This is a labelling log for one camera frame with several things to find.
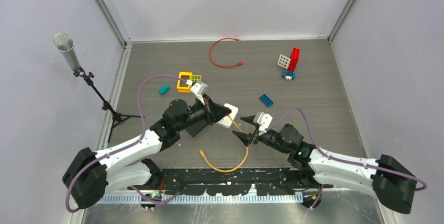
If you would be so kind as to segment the white square switch box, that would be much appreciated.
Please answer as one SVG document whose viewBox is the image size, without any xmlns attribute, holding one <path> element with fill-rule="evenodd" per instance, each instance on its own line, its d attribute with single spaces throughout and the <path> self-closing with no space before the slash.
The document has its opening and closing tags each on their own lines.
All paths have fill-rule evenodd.
<svg viewBox="0 0 444 224">
<path fill-rule="evenodd" d="M 224 118 L 216 122 L 216 124 L 229 129 L 232 125 L 234 125 L 233 121 L 239 111 L 239 108 L 229 103 L 225 103 L 224 106 L 229 108 L 231 110 L 231 113 L 228 116 L 225 116 Z"/>
</svg>

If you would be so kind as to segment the black network switch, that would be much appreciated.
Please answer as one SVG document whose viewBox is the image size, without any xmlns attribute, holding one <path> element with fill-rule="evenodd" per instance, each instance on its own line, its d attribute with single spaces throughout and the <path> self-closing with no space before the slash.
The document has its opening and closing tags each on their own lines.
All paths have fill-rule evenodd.
<svg viewBox="0 0 444 224">
<path fill-rule="evenodd" d="M 199 122 L 197 124 L 193 124 L 185 129 L 185 131 L 191 136 L 195 137 L 198 133 L 200 133 L 206 126 L 208 126 L 205 122 Z"/>
</svg>

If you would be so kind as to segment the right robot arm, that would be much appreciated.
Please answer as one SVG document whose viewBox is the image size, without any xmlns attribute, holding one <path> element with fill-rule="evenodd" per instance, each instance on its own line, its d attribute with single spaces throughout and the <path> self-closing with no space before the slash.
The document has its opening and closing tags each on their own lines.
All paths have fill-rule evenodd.
<svg viewBox="0 0 444 224">
<path fill-rule="evenodd" d="M 416 177 L 389 155 L 378 159 L 357 158 L 319 148 L 304 141 L 295 126 L 281 130 L 270 128 L 272 117 L 257 113 L 241 120 L 253 125 L 254 132 L 234 131 L 245 146 L 263 143 L 288 156 L 298 169 L 299 182 L 305 187 L 333 185 L 376 198 L 383 206 L 400 214 L 410 214 L 416 191 Z"/>
</svg>

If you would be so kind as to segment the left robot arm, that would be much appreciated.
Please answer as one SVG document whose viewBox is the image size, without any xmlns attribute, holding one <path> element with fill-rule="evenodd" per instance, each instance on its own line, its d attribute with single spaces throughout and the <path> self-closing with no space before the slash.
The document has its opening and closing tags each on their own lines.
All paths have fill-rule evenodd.
<svg viewBox="0 0 444 224">
<path fill-rule="evenodd" d="M 203 96 L 203 100 L 197 99 L 192 106 L 176 99 L 170 102 L 161 119 L 141 135 L 104 150 L 80 150 L 62 177 L 68 189 L 65 198 L 67 210 L 87 209 L 105 194 L 129 186 L 157 188 L 161 173 L 148 156 L 176 144 L 182 130 L 201 131 L 231 112 L 227 105 L 214 103 L 207 95 Z"/>
</svg>

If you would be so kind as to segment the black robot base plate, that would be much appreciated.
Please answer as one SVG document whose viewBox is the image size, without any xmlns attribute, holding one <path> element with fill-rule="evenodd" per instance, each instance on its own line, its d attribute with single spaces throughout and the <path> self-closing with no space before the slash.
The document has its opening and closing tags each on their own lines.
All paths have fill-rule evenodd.
<svg viewBox="0 0 444 224">
<path fill-rule="evenodd" d="M 161 169 L 155 185 L 136 185 L 142 190 L 159 190 L 169 195 L 181 192 L 184 195 L 211 196 L 246 195 L 255 189 L 259 196 L 292 195 L 306 190 L 317 191 L 315 180 L 297 169 L 289 167 L 241 168 L 230 173 L 212 169 Z"/>
</svg>

